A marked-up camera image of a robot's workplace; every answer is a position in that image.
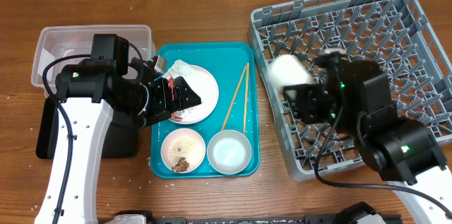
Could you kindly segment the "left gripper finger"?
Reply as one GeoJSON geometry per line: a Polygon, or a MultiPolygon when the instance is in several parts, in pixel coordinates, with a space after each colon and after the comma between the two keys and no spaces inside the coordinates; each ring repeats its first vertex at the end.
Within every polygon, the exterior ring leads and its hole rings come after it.
{"type": "Polygon", "coordinates": [[[171,110],[172,92],[166,78],[159,78],[153,84],[153,114],[164,114],[171,110]]]}
{"type": "Polygon", "coordinates": [[[183,77],[174,79],[172,110],[181,111],[201,104],[198,96],[183,77]]]}

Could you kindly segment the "small pink bowl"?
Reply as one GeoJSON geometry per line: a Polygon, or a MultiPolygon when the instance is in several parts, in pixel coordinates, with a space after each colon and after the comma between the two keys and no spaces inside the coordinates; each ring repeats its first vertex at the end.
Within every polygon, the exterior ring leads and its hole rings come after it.
{"type": "Polygon", "coordinates": [[[203,162],[206,156],[206,143],[203,137],[193,129],[176,129],[163,140],[160,155],[164,165],[170,171],[172,171],[172,167],[177,164],[180,158],[186,158],[189,163],[189,169],[186,172],[176,174],[189,173],[198,168],[203,162]]]}

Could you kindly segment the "white paper cup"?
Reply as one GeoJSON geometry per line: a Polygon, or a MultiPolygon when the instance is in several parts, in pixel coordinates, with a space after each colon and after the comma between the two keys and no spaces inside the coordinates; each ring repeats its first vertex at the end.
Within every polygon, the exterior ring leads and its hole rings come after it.
{"type": "Polygon", "coordinates": [[[291,54],[283,54],[274,58],[269,64],[267,74],[270,83],[279,93],[283,91],[285,86],[312,84],[314,82],[302,62],[291,54]]]}

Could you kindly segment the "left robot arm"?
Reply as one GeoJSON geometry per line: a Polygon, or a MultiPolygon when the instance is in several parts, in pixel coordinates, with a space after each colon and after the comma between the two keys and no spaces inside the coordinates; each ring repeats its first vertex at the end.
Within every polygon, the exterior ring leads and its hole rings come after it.
{"type": "Polygon", "coordinates": [[[56,76],[55,89],[42,76],[49,99],[58,110],[51,175],[36,223],[96,223],[97,182],[102,149],[114,112],[146,128],[173,113],[201,104],[183,77],[170,85],[162,77],[166,61],[129,58],[132,44],[116,34],[96,34],[90,54],[67,64],[56,76]]]}

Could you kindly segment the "red snack wrapper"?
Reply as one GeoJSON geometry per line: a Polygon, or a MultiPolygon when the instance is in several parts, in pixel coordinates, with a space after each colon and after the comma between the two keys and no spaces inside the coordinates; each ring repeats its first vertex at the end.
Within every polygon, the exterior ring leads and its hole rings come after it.
{"type": "Polygon", "coordinates": [[[176,78],[170,77],[168,79],[168,86],[171,91],[172,118],[181,121],[183,120],[182,116],[184,114],[184,109],[186,108],[187,82],[181,76],[176,78]]]}

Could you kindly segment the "large white plate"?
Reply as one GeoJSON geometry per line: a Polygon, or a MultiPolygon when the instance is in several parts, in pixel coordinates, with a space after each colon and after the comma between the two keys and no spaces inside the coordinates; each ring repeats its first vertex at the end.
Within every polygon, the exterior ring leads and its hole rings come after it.
{"type": "Polygon", "coordinates": [[[170,121],[176,124],[195,124],[207,118],[215,109],[219,99],[219,88],[213,75],[206,69],[190,65],[191,70],[187,69],[183,76],[190,88],[201,98],[201,104],[195,107],[175,112],[170,121]]]}

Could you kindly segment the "crumpled white napkin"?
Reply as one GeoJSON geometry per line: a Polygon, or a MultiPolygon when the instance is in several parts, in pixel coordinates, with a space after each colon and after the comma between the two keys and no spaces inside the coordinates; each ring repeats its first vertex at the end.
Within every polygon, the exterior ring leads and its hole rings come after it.
{"type": "Polygon", "coordinates": [[[187,82],[195,81],[198,78],[198,72],[190,64],[181,59],[176,60],[168,69],[168,74],[172,78],[183,77],[187,82]]]}

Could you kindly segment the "wooden chopstick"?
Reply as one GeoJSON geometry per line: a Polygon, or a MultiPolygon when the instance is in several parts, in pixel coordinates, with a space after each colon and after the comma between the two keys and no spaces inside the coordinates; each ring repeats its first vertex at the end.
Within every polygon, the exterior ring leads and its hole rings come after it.
{"type": "Polygon", "coordinates": [[[234,91],[234,95],[233,95],[232,100],[231,100],[231,102],[230,102],[230,106],[229,106],[229,108],[228,108],[228,111],[227,111],[225,120],[224,120],[224,122],[223,122],[223,124],[222,124],[222,127],[221,127],[221,130],[220,130],[220,131],[225,130],[225,127],[226,127],[226,125],[227,125],[228,119],[229,119],[229,117],[230,117],[230,112],[232,111],[232,108],[233,108],[233,105],[234,105],[234,101],[235,101],[235,99],[236,99],[236,97],[237,97],[237,93],[239,92],[239,88],[240,88],[240,86],[241,86],[241,84],[242,84],[243,77],[244,77],[244,75],[245,75],[245,73],[246,73],[246,68],[247,68],[247,66],[248,66],[248,64],[245,65],[245,67],[244,67],[244,69],[243,69],[243,72],[242,72],[242,74],[241,74],[241,76],[240,76],[239,82],[237,83],[236,89],[235,89],[235,91],[234,91]]]}
{"type": "Polygon", "coordinates": [[[244,117],[243,117],[243,135],[246,135],[246,123],[247,123],[247,107],[248,107],[248,93],[249,93],[249,63],[245,68],[245,91],[244,91],[244,117]]]}

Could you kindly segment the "black plastic tray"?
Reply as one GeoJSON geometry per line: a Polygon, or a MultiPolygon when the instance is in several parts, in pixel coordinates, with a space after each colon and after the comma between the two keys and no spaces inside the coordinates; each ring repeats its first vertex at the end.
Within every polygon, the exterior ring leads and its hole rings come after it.
{"type": "MultiPolygon", "coordinates": [[[[52,159],[57,144],[58,111],[54,103],[47,98],[44,102],[40,131],[37,138],[36,156],[40,159],[52,159]]],[[[102,149],[102,158],[130,158],[138,150],[139,128],[133,125],[131,116],[114,111],[102,149]]]]}

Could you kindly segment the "teal serving tray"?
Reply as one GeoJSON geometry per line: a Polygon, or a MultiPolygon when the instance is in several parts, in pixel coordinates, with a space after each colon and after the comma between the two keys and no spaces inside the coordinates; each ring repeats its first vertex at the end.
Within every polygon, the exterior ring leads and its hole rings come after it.
{"type": "MultiPolygon", "coordinates": [[[[213,112],[207,118],[195,124],[176,124],[168,119],[159,124],[152,125],[150,167],[153,173],[163,179],[222,177],[222,174],[210,166],[207,158],[192,172],[186,174],[173,173],[164,165],[160,155],[160,148],[165,137],[172,131],[180,128],[193,129],[203,137],[205,142],[209,142],[220,131],[237,83],[245,65],[249,63],[246,137],[251,144],[252,157],[247,167],[238,173],[237,176],[244,177],[253,174],[259,167],[261,156],[256,72],[254,53],[250,46],[243,42],[169,44],[163,46],[158,51],[158,54],[168,61],[169,66],[173,65],[176,60],[181,59],[187,64],[197,65],[209,71],[217,81],[219,100],[213,112]]],[[[243,77],[232,111],[230,112],[226,129],[243,131],[245,78],[246,74],[243,77]]]]}

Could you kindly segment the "brown food scrap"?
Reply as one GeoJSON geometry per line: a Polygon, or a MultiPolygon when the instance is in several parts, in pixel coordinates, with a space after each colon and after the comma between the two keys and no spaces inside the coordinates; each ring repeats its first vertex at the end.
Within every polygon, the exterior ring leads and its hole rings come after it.
{"type": "Polygon", "coordinates": [[[189,169],[189,163],[186,158],[180,158],[176,165],[172,167],[172,171],[175,173],[186,172],[189,169]]]}

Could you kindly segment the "grey metal bowl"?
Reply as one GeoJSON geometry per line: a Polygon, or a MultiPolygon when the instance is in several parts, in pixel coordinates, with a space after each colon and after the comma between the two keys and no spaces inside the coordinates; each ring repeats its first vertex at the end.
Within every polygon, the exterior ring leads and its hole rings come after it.
{"type": "Polygon", "coordinates": [[[223,130],[209,141],[206,154],[214,170],[223,175],[236,175],[250,163],[252,148],[243,133],[223,130]]]}

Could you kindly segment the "right wooden chopstick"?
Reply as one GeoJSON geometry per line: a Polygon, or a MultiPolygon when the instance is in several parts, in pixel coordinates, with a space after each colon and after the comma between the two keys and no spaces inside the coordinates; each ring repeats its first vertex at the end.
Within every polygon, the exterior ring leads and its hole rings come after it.
{"type": "Polygon", "coordinates": [[[244,117],[243,117],[243,135],[246,135],[246,123],[247,123],[247,107],[248,107],[248,93],[249,93],[249,63],[245,68],[245,91],[244,91],[244,117]]]}

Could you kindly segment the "clear plastic bin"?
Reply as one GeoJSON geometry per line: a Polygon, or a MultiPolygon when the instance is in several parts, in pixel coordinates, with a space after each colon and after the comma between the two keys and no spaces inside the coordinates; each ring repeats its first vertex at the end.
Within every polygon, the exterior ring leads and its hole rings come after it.
{"type": "Polygon", "coordinates": [[[123,67],[126,79],[134,79],[137,71],[130,69],[128,63],[132,58],[149,60],[155,56],[155,45],[151,29],[147,25],[67,25],[46,27],[40,33],[32,64],[30,82],[37,88],[44,88],[42,75],[44,68],[51,62],[77,54],[91,54],[94,35],[115,34],[137,47],[129,46],[128,60],[117,61],[112,56],[101,54],[103,60],[113,66],[123,67]]]}

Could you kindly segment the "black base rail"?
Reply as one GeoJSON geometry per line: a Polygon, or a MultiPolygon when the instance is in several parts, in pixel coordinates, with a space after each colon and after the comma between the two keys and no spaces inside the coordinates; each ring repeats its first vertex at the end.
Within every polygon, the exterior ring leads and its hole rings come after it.
{"type": "Polygon", "coordinates": [[[269,218],[156,218],[151,211],[120,211],[107,223],[148,224],[334,224],[334,223],[382,223],[403,224],[401,215],[381,215],[363,201],[344,208],[339,213],[308,214],[302,217],[269,218]]]}

